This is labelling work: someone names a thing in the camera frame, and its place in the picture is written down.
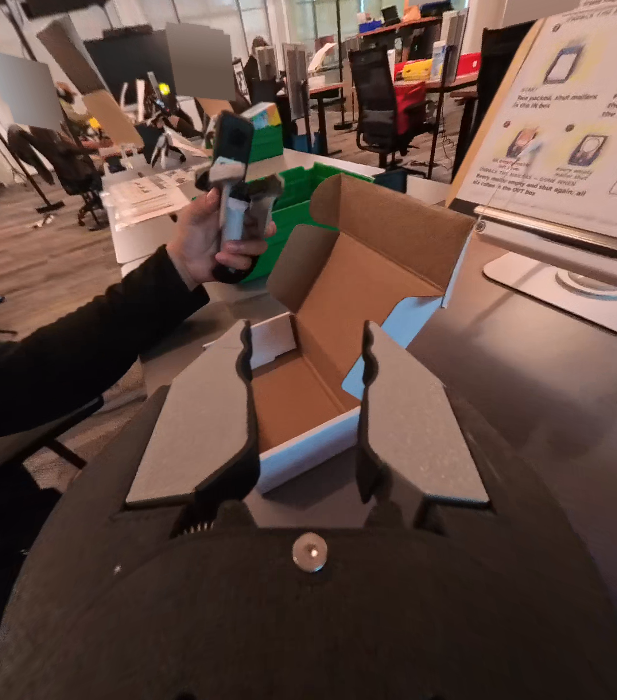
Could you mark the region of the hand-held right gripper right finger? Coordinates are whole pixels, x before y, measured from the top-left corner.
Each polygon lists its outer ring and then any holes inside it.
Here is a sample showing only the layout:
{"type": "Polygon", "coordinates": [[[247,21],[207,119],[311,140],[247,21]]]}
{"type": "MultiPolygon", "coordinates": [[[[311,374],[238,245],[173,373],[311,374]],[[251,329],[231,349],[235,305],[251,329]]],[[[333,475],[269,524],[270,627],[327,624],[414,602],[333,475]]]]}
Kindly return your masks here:
{"type": "Polygon", "coordinates": [[[422,526],[432,506],[490,507],[444,384],[373,321],[362,341],[356,484],[363,503],[422,526]]]}

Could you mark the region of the white cardboard mailer box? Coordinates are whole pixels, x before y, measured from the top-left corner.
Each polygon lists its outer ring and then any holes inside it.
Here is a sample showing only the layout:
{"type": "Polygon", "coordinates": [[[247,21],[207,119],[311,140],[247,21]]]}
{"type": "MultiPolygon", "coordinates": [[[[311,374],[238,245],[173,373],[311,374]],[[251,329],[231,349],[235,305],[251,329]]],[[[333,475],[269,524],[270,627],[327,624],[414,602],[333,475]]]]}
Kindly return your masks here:
{"type": "Polygon", "coordinates": [[[267,279],[287,312],[251,326],[261,493],[357,444],[365,322],[406,349],[448,302],[474,225],[343,174],[310,213],[267,279]]]}

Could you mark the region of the red bag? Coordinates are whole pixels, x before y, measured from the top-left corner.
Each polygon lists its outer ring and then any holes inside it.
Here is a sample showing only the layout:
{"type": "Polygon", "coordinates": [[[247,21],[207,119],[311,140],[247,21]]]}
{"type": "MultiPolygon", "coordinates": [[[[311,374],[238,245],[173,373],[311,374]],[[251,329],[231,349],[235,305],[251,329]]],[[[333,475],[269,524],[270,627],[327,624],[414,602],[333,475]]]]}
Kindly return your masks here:
{"type": "Polygon", "coordinates": [[[416,133],[427,117],[426,81],[396,81],[397,134],[416,133]]]}

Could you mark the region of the black mesh office chair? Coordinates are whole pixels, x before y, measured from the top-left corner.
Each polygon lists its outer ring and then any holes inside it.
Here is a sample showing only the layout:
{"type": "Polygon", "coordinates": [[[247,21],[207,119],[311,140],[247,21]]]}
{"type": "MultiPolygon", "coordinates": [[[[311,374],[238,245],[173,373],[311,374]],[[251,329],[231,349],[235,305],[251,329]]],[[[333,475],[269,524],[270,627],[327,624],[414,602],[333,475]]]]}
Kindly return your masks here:
{"type": "Polygon", "coordinates": [[[383,170],[399,168],[397,155],[407,155],[417,136],[431,133],[432,104],[427,100],[427,117],[419,132],[399,136],[393,70],[387,49],[351,50],[348,59],[357,95],[356,146],[360,151],[378,155],[383,170]]]}
{"type": "Polygon", "coordinates": [[[481,65],[477,80],[478,105],[472,126],[473,136],[476,136],[519,46],[534,22],[483,30],[481,65]]]}

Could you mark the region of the printed instruction sheet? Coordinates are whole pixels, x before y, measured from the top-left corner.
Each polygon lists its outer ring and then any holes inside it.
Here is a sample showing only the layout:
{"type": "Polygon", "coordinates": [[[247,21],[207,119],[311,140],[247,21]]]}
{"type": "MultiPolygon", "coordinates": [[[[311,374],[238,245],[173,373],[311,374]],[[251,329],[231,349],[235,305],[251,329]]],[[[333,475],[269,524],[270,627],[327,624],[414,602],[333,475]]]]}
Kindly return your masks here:
{"type": "Polygon", "coordinates": [[[617,1],[546,18],[511,70],[456,196],[617,239],[617,1]]]}

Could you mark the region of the person's left hand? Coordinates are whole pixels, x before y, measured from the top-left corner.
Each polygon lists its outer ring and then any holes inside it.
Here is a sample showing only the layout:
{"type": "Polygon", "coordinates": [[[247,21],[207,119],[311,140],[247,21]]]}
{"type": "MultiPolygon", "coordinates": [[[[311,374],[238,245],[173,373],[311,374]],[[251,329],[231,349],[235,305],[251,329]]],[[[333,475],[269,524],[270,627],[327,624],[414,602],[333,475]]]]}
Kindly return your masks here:
{"type": "Polygon", "coordinates": [[[215,281],[213,273],[218,265],[235,270],[249,269],[253,259],[267,250],[267,240],[276,234],[272,219],[260,234],[257,219],[246,214],[245,226],[254,237],[222,241],[220,199],[220,191],[213,188],[191,201],[179,213],[175,236],[166,244],[169,258],[190,290],[215,281]]]}

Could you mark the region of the brown cardboard sheet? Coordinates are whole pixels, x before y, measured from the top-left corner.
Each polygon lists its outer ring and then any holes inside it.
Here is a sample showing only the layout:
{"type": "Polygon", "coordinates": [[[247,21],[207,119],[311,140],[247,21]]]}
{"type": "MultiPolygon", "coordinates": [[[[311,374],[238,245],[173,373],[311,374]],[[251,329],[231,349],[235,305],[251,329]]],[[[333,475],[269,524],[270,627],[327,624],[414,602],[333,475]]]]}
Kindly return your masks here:
{"type": "Polygon", "coordinates": [[[96,118],[114,146],[126,146],[140,150],[144,141],[129,116],[120,108],[107,90],[97,90],[82,95],[86,109],[96,118]]]}

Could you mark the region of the black monitor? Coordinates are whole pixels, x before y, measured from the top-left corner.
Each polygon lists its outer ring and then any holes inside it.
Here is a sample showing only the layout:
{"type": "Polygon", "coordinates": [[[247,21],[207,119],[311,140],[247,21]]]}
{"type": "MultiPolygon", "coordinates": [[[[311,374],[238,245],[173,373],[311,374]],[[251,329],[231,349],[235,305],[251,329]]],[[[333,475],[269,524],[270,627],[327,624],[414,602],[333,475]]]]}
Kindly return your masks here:
{"type": "Polygon", "coordinates": [[[137,101],[136,81],[147,82],[150,72],[159,84],[168,85],[171,95],[177,94],[164,30],[88,40],[84,46],[105,85],[123,105],[137,101]]]}

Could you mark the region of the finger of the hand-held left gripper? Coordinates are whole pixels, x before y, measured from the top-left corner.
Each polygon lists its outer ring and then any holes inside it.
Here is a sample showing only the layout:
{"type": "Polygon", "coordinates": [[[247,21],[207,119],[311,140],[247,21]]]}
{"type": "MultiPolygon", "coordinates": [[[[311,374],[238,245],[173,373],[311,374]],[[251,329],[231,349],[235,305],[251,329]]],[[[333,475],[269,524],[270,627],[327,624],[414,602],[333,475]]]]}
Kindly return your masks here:
{"type": "Polygon", "coordinates": [[[247,198],[249,201],[270,199],[276,201],[284,193],[285,179],[280,174],[271,174],[264,178],[248,181],[247,198]]]}
{"type": "Polygon", "coordinates": [[[245,180],[248,163],[236,160],[216,160],[195,171],[195,187],[198,190],[233,187],[245,180]]]}

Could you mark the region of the colourful printed pack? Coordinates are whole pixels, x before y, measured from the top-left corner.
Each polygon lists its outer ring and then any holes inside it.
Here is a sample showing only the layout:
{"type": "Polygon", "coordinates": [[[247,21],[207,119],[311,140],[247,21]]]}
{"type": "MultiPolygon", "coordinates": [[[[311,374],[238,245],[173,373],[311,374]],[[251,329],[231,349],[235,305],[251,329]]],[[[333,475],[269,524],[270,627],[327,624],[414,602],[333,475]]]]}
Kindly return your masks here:
{"type": "Polygon", "coordinates": [[[244,110],[241,117],[249,121],[256,131],[282,125],[280,111],[277,103],[274,101],[264,101],[255,104],[244,110]]]}

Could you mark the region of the person's left forearm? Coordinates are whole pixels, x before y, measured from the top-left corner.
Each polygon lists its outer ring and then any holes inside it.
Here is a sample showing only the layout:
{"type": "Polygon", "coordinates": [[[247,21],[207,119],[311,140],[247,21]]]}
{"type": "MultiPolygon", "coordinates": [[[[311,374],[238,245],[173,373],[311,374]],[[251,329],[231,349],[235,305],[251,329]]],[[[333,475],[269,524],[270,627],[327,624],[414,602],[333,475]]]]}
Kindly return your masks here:
{"type": "Polygon", "coordinates": [[[209,301],[213,256],[160,247],[102,295],[19,341],[0,341],[0,438],[68,415],[116,384],[209,301]]]}

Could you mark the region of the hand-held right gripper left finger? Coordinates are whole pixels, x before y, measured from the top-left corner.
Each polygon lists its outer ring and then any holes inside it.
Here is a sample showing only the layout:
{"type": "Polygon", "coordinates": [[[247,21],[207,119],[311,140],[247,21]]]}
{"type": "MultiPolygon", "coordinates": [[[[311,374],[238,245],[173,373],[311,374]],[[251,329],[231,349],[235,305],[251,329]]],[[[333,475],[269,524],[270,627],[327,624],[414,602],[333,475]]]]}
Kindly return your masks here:
{"type": "Polygon", "coordinates": [[[252,337],[236,322],[172,382],[125,503],[218,506],[260,475],[252,337]]]}

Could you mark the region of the dark grey chair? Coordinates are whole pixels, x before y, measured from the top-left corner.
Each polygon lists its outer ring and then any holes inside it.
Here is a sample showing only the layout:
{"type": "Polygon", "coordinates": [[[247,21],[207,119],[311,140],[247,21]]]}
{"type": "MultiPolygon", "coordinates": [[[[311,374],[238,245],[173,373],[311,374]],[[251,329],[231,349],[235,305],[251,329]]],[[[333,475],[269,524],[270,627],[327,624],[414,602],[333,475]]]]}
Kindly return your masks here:
{"type": "Polygon", "coordinates": [[[70,465],[81,470],[86,460],[68,449],[60,441],[62,435],[71,428],[94,415],[103,407],[103,396],[99,396],[77,411],[56,421],[38,426],[29,431],[0,437],[0,468],[23,464],[31,456],[43,449],[49,449],[70,465]]]}

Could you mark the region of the instruction sheet on stand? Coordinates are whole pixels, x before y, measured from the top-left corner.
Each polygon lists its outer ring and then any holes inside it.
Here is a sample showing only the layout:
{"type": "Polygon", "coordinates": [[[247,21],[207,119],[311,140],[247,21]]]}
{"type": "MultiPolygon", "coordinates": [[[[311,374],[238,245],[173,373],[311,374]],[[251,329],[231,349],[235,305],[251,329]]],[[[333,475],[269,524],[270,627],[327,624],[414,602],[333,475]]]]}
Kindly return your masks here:
{"type": "MultiPolygon", "coordinates": [[[[511,65],[523,59],[543,21],[535,23],[511,65]]],[[[511,77],[510,66],[502,84],[511,77]]],[[[491,105],[497,96],[501,96],[500,88],[491,105]]],[[[481,130],[453,184],[453,202],[471,204],[478,237],[505,250],[503,256],[484,266],[485,277],[617,334],[616,238],[475,205],[456,196],[463,168],[470,164],[481,142],[481,130]]]]}

